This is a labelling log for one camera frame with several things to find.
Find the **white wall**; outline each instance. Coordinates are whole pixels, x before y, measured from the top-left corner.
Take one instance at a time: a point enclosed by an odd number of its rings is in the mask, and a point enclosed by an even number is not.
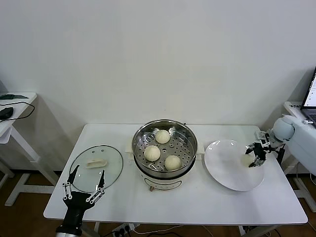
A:
[[[0,80],[8,91],[38,93],[36,114],[16,126],[54,164],[68,158],[86,123],[268,127],[284,101],[304,96],[316,65],[315,7],[314,0],[3,0]],[[6,147],[0,156],[21,167],[16,144]]]

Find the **robotic arm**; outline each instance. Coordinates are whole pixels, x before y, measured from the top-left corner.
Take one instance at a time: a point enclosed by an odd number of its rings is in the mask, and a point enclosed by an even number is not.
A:
[[[95,203],[104,195],[104,170],[102,172],[98,189],[92,193],[83,193],[72,191],[71,185],[75,180],[75,176],[79,165],[69,175],[66,183],[63,183],[65,195],[63,201],[67,206],[67,212],[63,224],[56,229],[56,237],[80,237],[82,235],[81,225],[84,212],[92,208]]]
[[[256,157],[249,167],[261,166],[266,160],[266,151],[277,152],[278,158],[282,158],[286,144],[291,154],[312,174],[316,174],[316,129],[307,126],[309,123],[290,115],[279,118],[266,134],[268,143],[263,146],[261,143],[249,145],[246,154],[253,151]]]

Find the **white plate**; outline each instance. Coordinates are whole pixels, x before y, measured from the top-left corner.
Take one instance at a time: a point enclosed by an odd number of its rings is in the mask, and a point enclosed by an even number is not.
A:
[[[263,167],[248,166],[254,161],[253,153],[245,155],[247,147],[233,140],[211,143],[205,151],[205,165],[213,178],[236,191],[249,191],[264,179]]]

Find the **power strip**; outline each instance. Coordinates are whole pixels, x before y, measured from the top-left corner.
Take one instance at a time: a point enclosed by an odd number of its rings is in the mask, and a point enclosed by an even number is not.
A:
[[[125,230],[125,226],[129,226],[129,232],[131,233],[133,231],[133,229],[135,229],[136,227],[140,226],[140,224],[133,224],[133,223],[124,223],[121,224],[120,226],[116,227],[115,229],[113,229],[112,231],[120,231],[120,229],[124,230],[124,236],[127,235],[127,231]]]

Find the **wooden floor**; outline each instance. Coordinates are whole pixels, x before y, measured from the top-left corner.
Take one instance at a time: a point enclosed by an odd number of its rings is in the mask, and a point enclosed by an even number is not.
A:
[[[12,207],[4,206],[10,192],[14,188],[21,174],[13,179],[8,179],[0,189],[0,237],[54,237],[55,229],[61,225],[61,221],[47,220],[43,217],[43,211],[49,200],[49,195],[21,194]],[[316,186],[308,177],[302,178],[309,191],[316,200]],[[293,188],[296,188],[292,178],[289,181]],[[40,174],[32,174],[28,184],[49,185],[49,182]],[[303,199],[300,202],[309,218],[309,222],[316,227],[316,213],[312,213]],[[119,226],[116,223],[102,223],[99,228],[101,236]],[[170,225],[140,225],[138,232],[167,229]],[[236,226],[209,226],[207,227],[214,237],[239,237]],[[282,237],[316,237],[316,232],[308,225],[282,226],[278,228]],[[209,233],[202,226],[183,226],[172,230],[183,237],[208,237]],[[277,237],[275,231],[271,232],[272,237]]]

